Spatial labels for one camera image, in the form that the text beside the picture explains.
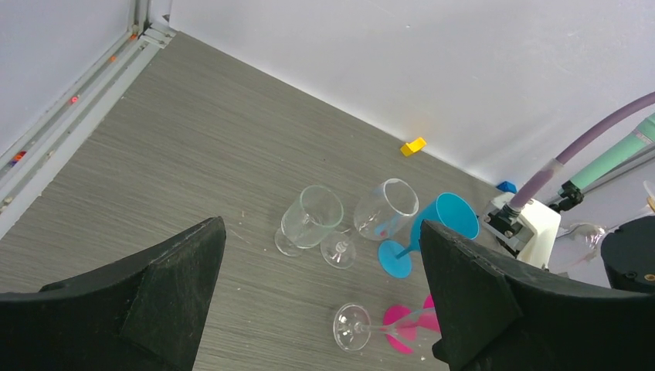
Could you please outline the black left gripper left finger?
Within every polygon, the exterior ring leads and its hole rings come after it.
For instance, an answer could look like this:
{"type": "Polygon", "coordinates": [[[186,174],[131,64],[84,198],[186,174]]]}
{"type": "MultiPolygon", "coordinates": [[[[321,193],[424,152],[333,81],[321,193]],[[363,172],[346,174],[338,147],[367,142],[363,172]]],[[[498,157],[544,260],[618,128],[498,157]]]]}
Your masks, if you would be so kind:
{"type": "Polygon", "coordinates": [[[37,292],[1,296],[3,370],[190,370],[226,244],[221,217],[37,292]]]}

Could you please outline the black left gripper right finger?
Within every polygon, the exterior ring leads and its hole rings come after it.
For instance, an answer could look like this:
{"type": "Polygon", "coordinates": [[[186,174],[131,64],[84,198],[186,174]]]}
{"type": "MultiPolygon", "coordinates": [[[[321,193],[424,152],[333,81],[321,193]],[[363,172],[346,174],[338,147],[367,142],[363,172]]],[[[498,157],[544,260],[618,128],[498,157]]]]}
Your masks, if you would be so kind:
{"type": "Polygon", "coordinates": [[[430,221],[423,266],[452,370],[652,370],[654,293],[600,287],[499,254],[430,221]]]}

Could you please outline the clear patterned wine glass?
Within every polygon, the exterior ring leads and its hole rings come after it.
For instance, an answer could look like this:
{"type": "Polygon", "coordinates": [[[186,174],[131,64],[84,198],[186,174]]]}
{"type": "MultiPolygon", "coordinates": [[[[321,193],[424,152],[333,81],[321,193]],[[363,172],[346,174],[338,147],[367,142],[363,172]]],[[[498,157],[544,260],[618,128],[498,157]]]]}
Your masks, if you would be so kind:
{"type": "Polygon", "coordinates": [[[335,192],[324,185],[309,185],[283,214],[274,243],[283,255],[298,257],[320,244],[343,216],[344,207],[335,192]]]}

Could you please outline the pink plastic wine glass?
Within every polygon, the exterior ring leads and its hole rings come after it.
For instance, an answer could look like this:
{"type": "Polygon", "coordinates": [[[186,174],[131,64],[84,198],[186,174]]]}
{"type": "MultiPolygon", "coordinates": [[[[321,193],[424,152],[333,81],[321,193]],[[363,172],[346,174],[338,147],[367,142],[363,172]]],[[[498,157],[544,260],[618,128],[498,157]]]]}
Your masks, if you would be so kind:
{"type": "Polygon", "coordinates": [[[385,335],[389,345],[401,354],[426,351],[442,335],[432,295],[415,311],[393,305],[385,312],[382,324],[390,328],[385,335]]]}

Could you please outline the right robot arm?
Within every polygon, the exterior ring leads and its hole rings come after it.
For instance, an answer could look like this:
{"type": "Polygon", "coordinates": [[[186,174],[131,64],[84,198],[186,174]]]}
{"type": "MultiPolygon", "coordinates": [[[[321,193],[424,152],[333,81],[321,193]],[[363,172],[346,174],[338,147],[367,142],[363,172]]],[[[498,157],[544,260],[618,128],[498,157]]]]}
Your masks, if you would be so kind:
{"type": "Polygon", "coordinates": [[[613,289],[654,293],[654,217],[619,226],[601,243],[601,258],[613,289]]]}

